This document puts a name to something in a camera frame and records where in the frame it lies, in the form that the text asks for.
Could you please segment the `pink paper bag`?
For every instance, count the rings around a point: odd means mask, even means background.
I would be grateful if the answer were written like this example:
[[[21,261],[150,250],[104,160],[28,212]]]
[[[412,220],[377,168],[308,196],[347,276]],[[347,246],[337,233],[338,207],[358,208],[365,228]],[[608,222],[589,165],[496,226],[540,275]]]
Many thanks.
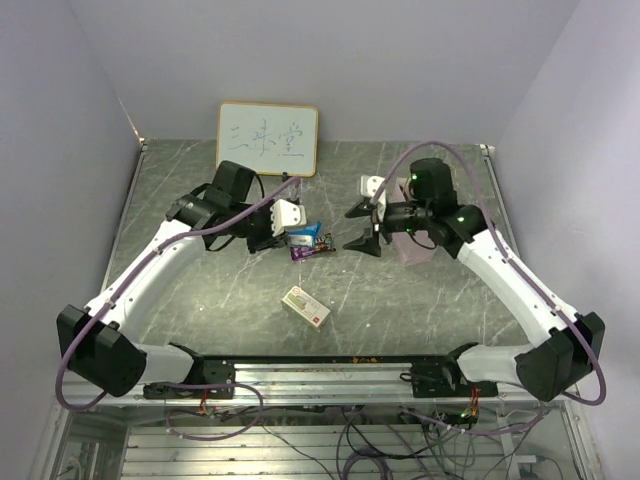
[[[395,180],[395,186],[389,198],[391,202],[407,200],[404,192],[404,182],[406,180],[407,178],[403,177]],[[414,237],[418,244],[416,244],[412,240],[412,237],[406,232],[392,234],[392,245],[403,267],[412,267],[430,262],[434,257],[435,244],[431,241],[428,234],[425,232],[416,232]]]

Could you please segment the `blue cookie bar wrapper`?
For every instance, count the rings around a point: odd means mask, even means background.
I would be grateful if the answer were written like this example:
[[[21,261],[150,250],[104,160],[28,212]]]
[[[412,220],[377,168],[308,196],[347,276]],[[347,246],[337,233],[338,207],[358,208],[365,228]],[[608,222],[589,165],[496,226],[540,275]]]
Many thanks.
[[[288,232],[288,244],[293,247],[313,247],[322,223],[320,221]]]

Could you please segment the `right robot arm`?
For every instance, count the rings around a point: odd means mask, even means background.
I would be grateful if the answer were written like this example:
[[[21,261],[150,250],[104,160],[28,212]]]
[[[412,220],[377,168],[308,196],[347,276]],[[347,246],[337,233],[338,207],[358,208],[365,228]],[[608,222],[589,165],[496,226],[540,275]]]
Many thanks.
[[[443,160],[411,163],[410,196],[404,201],[388,201],[382,184],[379,176],[361,177],[361,199],[346,215],[367,217],[371,224],[345,249],[380,256],[380,243],[390,242],[393,234],[424,232],[493,291],[527,338],[524,345],[468,344],[451,352],[453,364],[440,373],[448,393],[463,395],[476,382],[490,381],[519,385],[548,402],[594,371],[605,332],[602,319],[594,312],[579,314],[540,284],[482,210],[459,203]]]

